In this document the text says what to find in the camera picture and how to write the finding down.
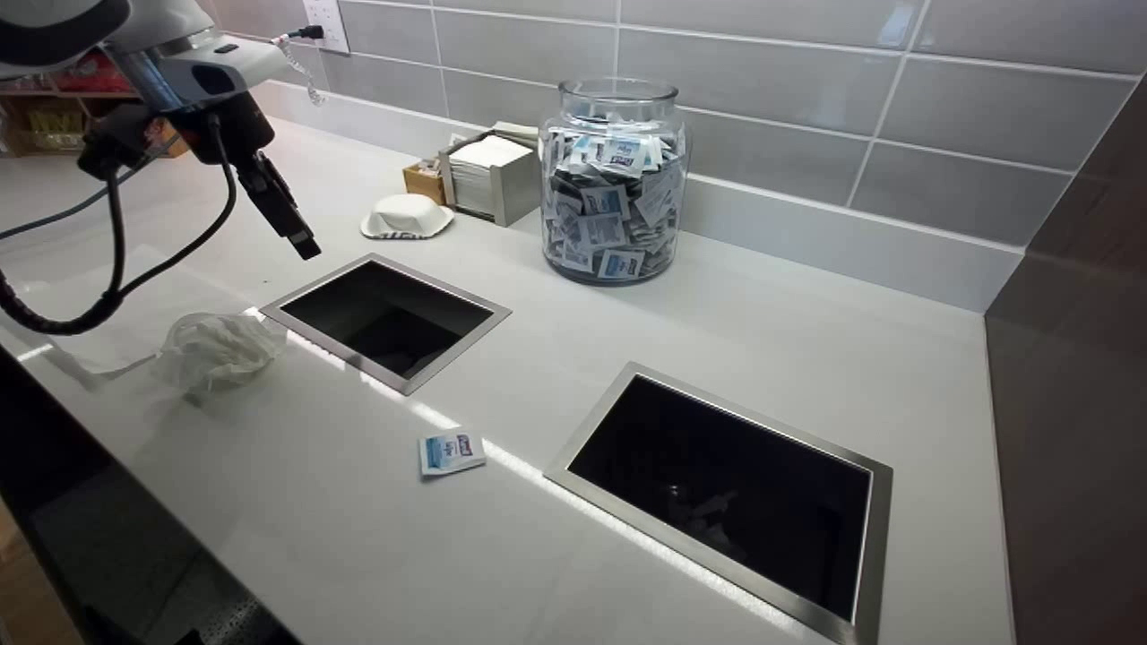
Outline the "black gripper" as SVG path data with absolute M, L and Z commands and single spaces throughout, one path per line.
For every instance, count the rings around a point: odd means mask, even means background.
M 111 180 L 117 167 L 142 167 L 159 142 L 145 135 L 163 114 L 150 105 L 117 105 L 99 114 L 83 135 L 79 167 L 92 180 Z M 181 142 L 204 162 L 230 162 L 260 211 L 260 218 L 302 254 L 316 258 L 319 239 L 298 211 L 298 199 L 277 163 L 260 155 L 272 125 L 251 92 L 227 95 L 222 105 L 172 110 L 163 119 Z

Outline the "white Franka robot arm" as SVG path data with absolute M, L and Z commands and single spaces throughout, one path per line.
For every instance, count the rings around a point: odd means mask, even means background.
M 251 205 L 302 258 L 319 254 L 312 225 L 277 163 L 277 129 L 251 88 L 289 69 L 277 42 L 227 37 L 200 0 L 0 0 L 6 79 L 63 69 L 102 50 L 136 95 L 204 163 L 230 163 Z

